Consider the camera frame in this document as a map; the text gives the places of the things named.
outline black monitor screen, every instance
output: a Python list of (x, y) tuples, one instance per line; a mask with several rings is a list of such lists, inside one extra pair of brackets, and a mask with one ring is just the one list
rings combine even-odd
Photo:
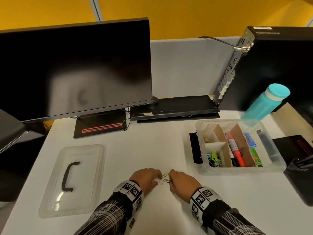
[(148, 19), (0, 32), (0, 108), (21, 121), (151, 102)]

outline gray partition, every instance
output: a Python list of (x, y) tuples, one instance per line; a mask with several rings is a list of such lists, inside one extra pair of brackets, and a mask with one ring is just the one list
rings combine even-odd
[[(240, 37), (221, 37), (237, 44)], [(151, 40), (152, 93), (158, 98), (211, 95), (233, 48), (213, 39)]]

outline hand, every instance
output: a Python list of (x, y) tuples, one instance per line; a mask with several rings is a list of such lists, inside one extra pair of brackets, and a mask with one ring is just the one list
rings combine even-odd
[(153, 181), (156, 177), (162, 179), (162, 173), (160, 170), (145, 168), (139, 171), (135, 171), (129, 179), (134, 180), (139, 184), (143, 195), (145, 196), (159, 184), (157, 181)]
[(169, 177), (170, 191), (176, 194), (183, 201), (189, 203), (194, 192), (201, 187), (201, 184), (192, 176), (175, 170), (170, 170)]

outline person's left hand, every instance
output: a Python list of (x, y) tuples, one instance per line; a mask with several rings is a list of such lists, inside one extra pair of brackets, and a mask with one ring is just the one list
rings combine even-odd
[(129, 179), (134, 180), (139, 184), (143, 195), (145, 196), (159, 184), (157, 181), (153, 181), (156, 177), (162, 179), (162, 173), (160, 170), (145, 168), (135, 171)]

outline yellow wall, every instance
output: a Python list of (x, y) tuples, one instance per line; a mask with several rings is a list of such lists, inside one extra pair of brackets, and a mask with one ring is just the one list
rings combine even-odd
[(93, 21), (88, 0), (0, 0), (0, 30)]
[(247, 26), (304, 26), (313, 15), (307, 0), (98, 1), (104, 20), (148, 17), (151, 39), (240, 36)]

